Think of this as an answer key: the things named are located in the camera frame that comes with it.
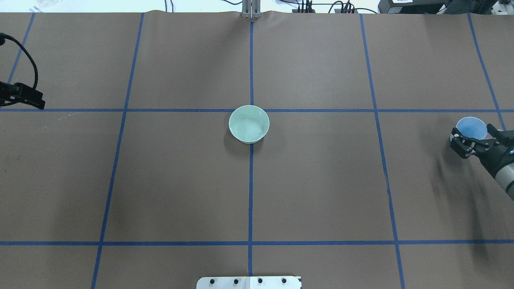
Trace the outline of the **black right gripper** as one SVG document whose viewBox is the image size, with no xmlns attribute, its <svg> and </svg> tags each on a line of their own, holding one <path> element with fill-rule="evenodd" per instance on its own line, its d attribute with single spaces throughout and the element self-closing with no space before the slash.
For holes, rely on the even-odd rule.
<svg viewBox="0 0 514 289">
<path fill-rule="evenodd" d="M 492 139 L 480 140 L 465 136 L 457 127 L 451 131 L 450 148 L 461 159 L 475 155 L 486 171 L 495 178 L 498 172 L 514 162 L 513 144 L 510 145 L 510 130 L 498 130 L 491 123 L 486 125 Z"/>
</svg>

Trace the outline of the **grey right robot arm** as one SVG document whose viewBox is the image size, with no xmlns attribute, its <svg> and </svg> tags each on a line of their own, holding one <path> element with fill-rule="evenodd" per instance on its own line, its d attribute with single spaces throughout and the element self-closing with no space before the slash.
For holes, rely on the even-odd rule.
<svg viewBox="0 0 514 289">
<path fill-rule="evenodd" d="M 483 168 L 514 199 L 514 132 L 499 130 L 477 118 L 463 118 L 452 128 L 450 148 L 461 158 L 475 156 Z"/>
</svg>

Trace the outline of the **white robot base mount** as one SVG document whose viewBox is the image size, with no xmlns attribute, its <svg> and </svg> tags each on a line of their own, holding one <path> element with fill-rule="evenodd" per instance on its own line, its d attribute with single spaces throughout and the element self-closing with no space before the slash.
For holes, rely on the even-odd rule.
<svg viewBox="0 0 514 289">
<path fill-rule="evenodd" d="M 202 277 L 197 289 L 301 289 L 297 276 Z"/>
</svg>

